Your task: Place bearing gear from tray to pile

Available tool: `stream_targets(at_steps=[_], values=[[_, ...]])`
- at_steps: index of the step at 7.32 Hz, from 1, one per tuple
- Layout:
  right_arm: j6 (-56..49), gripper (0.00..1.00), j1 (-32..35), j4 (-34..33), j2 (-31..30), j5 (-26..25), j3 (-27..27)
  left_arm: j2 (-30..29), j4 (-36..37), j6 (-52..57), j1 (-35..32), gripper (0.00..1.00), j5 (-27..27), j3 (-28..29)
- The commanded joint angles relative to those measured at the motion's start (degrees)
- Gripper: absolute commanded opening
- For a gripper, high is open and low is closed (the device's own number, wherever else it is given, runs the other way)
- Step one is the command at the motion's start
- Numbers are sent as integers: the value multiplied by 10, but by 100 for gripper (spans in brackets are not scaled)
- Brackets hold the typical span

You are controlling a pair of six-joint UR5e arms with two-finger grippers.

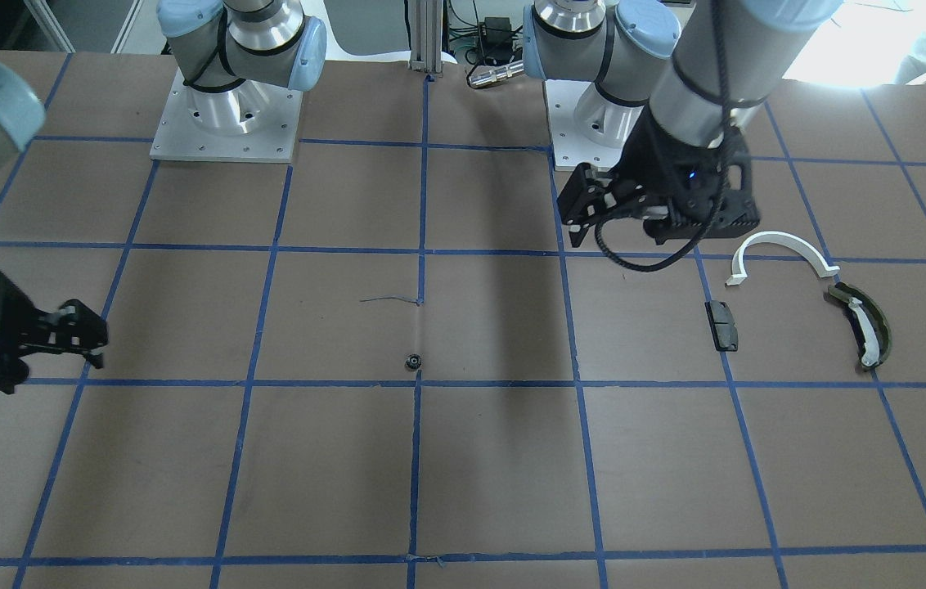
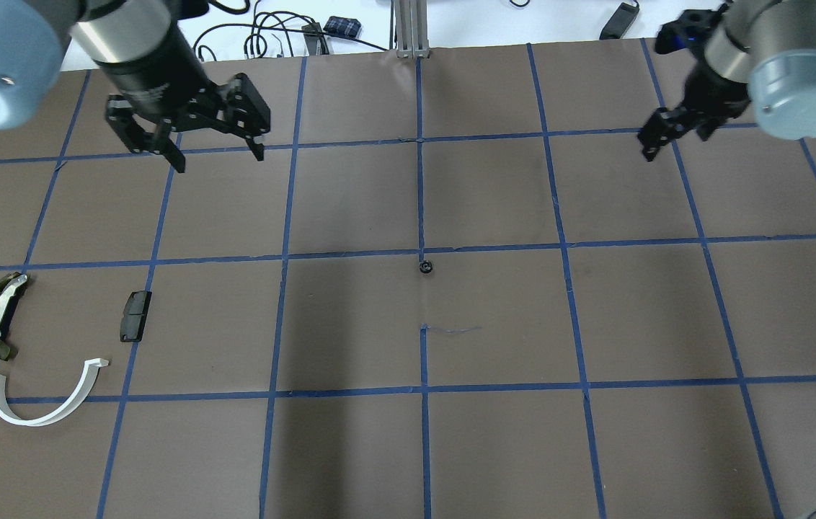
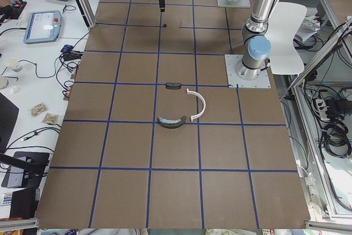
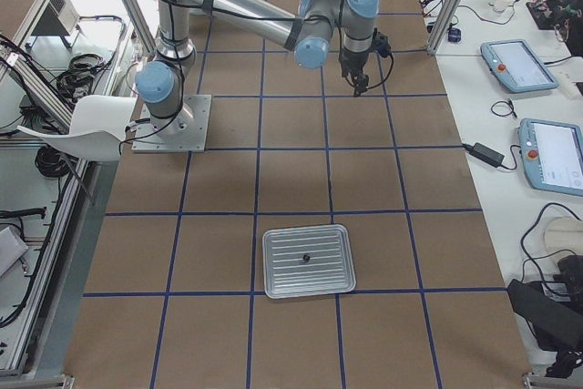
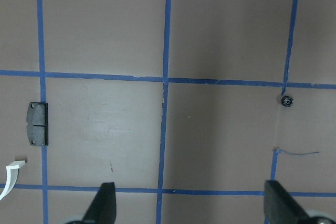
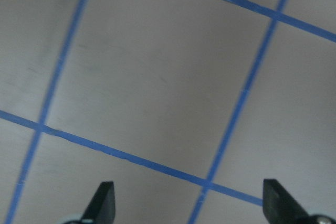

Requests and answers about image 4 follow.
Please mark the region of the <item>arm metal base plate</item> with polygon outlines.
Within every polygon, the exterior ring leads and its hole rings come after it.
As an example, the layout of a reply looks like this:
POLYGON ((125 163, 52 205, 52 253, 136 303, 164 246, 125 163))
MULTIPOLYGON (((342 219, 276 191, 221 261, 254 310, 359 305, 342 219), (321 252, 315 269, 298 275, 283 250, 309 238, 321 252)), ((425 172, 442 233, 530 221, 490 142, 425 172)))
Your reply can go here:
POLYGON ((150 118, 154 124, 144 123, 137 127, 132 150, 136 153, 203 152, 206 146, 210 120, 211 95, 186 95, 183 108, 177 118, 156 134, 164 124, 152 118, 146 105, 142 106, 141 118, 150 118))

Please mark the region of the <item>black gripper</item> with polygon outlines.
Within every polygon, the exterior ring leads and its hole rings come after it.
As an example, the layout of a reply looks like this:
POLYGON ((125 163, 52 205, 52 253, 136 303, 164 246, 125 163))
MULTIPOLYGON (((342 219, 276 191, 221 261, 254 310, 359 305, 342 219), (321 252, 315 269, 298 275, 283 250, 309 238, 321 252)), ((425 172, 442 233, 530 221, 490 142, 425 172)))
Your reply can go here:
POLYGON ((343 41, 339 54, 342 77, 353 82, 353 96, 359 97, 368 89, 369 77, 363 72, 371 53, 382 58, 392 55, 392 48, 386 34, 377 28, 368 37, 352 37, 347 31, 341 33, 343 41))

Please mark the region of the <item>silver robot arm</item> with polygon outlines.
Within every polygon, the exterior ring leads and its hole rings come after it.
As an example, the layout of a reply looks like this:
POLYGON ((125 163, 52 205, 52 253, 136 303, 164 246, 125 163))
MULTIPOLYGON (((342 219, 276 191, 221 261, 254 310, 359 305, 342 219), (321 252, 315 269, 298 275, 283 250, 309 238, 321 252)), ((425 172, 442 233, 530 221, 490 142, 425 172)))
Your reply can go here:
POLYGON ((139 96, 155 134, 170 139, 185 134, 194 115, 184 87, 196 50, 189 37, 189 12, 199 9, 291 51, 307 69, 325 63, 332 36, 339 35, 341 76, 355 96, 371 89, 363 72, 371 53, 389 58, 392 49, 375 20, 379 0, 300 0, 292 14, 264 0, 158 0, 159 39, 156 55, 136 77, 139 96))

